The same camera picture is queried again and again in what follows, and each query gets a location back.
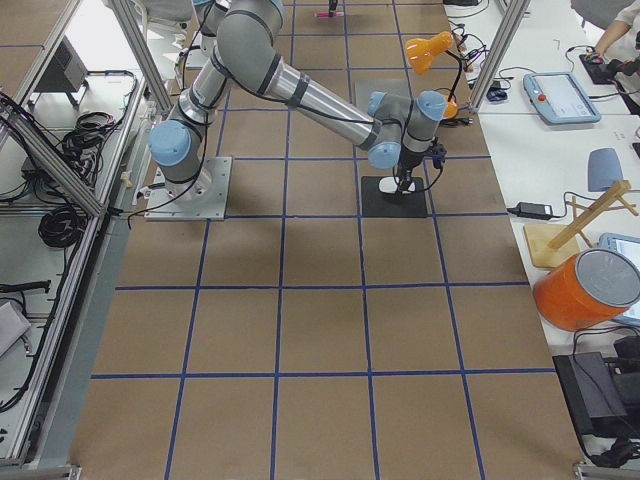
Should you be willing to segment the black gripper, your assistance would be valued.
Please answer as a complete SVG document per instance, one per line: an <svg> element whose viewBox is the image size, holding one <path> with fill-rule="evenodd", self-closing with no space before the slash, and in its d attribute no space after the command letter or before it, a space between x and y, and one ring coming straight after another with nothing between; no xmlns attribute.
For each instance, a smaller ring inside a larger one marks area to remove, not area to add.
<svg viewBox="0 0 640 480"><path fill-rule="evenodd" d="M398 192L413 193L416 190L412 172L422 163L424 156L423 152L414 152L408 148L401 149L396 174Z"/></svg>

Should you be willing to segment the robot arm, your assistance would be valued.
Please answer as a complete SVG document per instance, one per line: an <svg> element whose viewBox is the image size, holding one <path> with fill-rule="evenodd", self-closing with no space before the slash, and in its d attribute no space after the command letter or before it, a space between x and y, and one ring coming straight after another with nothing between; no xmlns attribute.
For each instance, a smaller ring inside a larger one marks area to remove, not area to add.
<svg viewBox="0 0 640 480"><path fill-rule="evenodd" d="M275 49L285 19L281 2L196 1L193 8L209 59L149 136L151 156L173 199L210 184L199 149L232 85L300 111L366 151L372 166L393 169L394 176L379 183L383 193L416 192L412 172L426 158L442 168L446 150L436 136L446 109L441 93L427 90L411 99L374 91L360 111L287 64Z"/></svg>

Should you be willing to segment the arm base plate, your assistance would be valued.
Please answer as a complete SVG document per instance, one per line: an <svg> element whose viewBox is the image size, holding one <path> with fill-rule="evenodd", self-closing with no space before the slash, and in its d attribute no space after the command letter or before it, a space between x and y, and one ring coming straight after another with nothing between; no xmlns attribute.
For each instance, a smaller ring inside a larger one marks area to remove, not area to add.
<svg viewBox="0 0 640 480"><path fill-rule="evenodd" d="M148 221L223 221L229 193L232 157L205 158L204 167L195 185L182 193L189 183L166 183L160 168L156 168L154 180L163 183L161 188L149 194Z"/></svg>

